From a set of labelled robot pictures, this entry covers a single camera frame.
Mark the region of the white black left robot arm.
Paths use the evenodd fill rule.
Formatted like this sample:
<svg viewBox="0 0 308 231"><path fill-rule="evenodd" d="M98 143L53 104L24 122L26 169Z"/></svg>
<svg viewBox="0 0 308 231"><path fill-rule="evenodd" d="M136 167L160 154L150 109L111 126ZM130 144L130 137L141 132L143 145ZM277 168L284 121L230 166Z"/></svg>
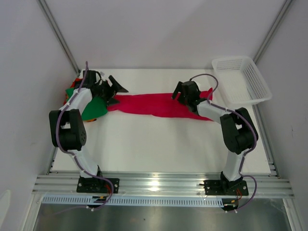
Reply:
<svg viewBox="0 0 308 231"><path fill-rule="evenodd" d="M49 113L53 145L72 157L80 176L89 178L87 186L96 193L104 188L104 180L99 175L98 164L86 150L84 122L106 115L109 106L119 103L116 95L127 92L113 76L103 79L102 73L85 69L82 77L77 78L66 91L64 105Z"/></svg>

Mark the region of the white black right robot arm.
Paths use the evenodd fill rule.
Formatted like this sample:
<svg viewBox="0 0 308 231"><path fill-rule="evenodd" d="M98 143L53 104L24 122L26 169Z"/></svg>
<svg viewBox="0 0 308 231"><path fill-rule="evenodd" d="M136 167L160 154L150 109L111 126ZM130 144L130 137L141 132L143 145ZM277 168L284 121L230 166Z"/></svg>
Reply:
<svg viewBox="0 0 308 231"><path fill-rule="evenodd" d="M202 98L196 82L178 82L172 99L177 99L198 117L206 117L221 127L223 141L228 149L227 161L220 174L219 187L224 194L231 194L243 182L241 171L245 156L258 140L256 128L245 108L231 110L216 105L209 98Z"/></svg>

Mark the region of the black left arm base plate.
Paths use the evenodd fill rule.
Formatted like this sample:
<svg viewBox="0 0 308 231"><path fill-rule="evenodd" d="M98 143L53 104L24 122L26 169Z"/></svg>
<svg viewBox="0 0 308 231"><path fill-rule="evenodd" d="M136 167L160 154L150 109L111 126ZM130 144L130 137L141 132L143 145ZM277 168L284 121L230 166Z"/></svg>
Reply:
<svg viewBox="0 0 308 231"><path fill-rule="evenodd" d="M77 193L109 193L111 186L105 180L80 177L76 191Z"/></svg>

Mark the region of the crimson t shirt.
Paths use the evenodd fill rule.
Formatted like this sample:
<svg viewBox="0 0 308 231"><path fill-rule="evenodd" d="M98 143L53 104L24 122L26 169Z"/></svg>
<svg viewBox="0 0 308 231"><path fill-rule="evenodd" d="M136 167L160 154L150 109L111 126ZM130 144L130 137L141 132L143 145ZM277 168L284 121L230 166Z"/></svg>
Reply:
<svg viewBox="0 0 308 231"><path fill-rule="evenodd" d="M119 103L108 106L107 110L120 111L134 115L149 115L161 118L189 118L209 121L189 111L188 107L178 100L173 100L172 93L154 93L137 95L116 95Z"/></svg>

